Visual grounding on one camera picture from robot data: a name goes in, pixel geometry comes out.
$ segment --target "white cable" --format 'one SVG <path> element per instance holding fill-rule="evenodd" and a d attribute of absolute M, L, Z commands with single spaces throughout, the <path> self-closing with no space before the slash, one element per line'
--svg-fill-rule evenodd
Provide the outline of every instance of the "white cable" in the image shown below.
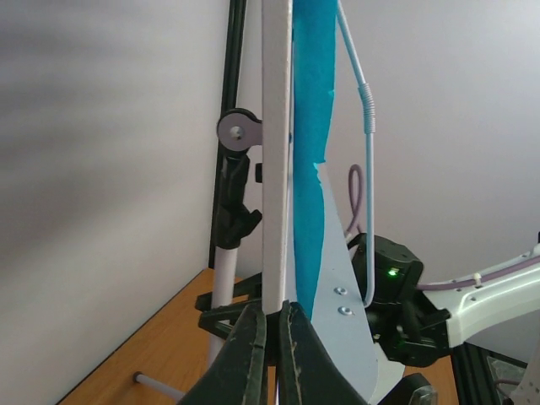
<path fill-rule="evenodd" d="M 360 99 L 364 107 L 364 133 L 365 133 L 365 159 L 366 159 L 366 205 L 367 205 L 367 226 L 366 226 L 366 258 L 367 258 L 367 289 L 364 297 L 364 307 L 368 307 L 373 302 L 375 295 L 375 233 L 373 214 L 373 134 L 375 132 L 375 104 L 370 91 L 370 86 L 366 83 L 358 54 L 354 48 L 353 37 L 347 24 L 347 18 L 343 11 L 341 1 L 337 2 L 337 21 L 343 35 L 348 57 L 353 65 L 354 76 L 359 86 Z"/>

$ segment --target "screw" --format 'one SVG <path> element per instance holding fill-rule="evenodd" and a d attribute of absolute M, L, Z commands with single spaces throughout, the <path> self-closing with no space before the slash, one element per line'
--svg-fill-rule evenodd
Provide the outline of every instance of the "screw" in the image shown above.
<path fill-rule="evenodd" d="M 232 127 L 229 130 L 230 136 L 235 139 L 236 141 L 242 139 L 244 137 L 244 128 L 242 127 Z"/>
<path fill-rule="evenodd" d="M 351 310 L 347 306 L 340 306 L 339 308 L 337 308 L 337 310 L 341 315 L 354 315 L 353 310 Z"/>
<path fill-rule="evenodd" d="M 334 289 L 334 293 L 340 294 L 340 295 L 345 295 L 347 293 L 347 290 L 344 289 L 343 287 L 336 287 Z"/>

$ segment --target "black metal pole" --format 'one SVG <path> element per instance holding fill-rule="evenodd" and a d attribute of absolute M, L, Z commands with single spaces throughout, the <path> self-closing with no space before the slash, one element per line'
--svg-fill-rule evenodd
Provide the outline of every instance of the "black metal pole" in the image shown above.
<path fill-rule="evenodd" d="M 242 42 L 244 38 L 244 21 L 246 19 L 246 4 L 246 0 L 230 0 L 229 3 L 229 28 L 227 30 L 227 44 L 225 48 L 223 88 L 221 94 L 221 115 L 236 107 L 238 83 L 240 80 Z M 219 190 L 223 178 L 221 176 L 221 170 L 227 153 L 228 149 L 219 143 L 213 189 L 212 229 L 210 234 L 208 267 L 213 267 L 214 265 L 213 260 L 216 250 L 214 235 L 216 233 L 216 226 L 218 222 Z"/>

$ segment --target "wooden table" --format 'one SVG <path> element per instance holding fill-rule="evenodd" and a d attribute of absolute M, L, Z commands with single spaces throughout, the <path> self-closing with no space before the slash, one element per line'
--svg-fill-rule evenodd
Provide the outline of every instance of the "wooden table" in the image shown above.
<path fill-rule="evenodd" d="M 188 391 L 206 370 L 208 333 L 197 327 L 193 308 L 199 294 L 212 289 L 213 271 L 202 271 L 102 365 L 82 381 L 61 405 L 171 405 L 173 401 L 132 382 L 135 371 Z M 439 392 L 440 405 L 457 405 L 449 358 L 421 372 Z"/>

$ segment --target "white wooden stick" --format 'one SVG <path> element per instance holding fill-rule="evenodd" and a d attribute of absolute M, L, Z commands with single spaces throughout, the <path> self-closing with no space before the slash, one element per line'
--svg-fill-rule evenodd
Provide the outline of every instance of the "white wooden stick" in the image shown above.
<path fill-rule="evenodd" d="M 292 0 L 262 0 L 262 309 L 281 310 L 287 257 Z"/>

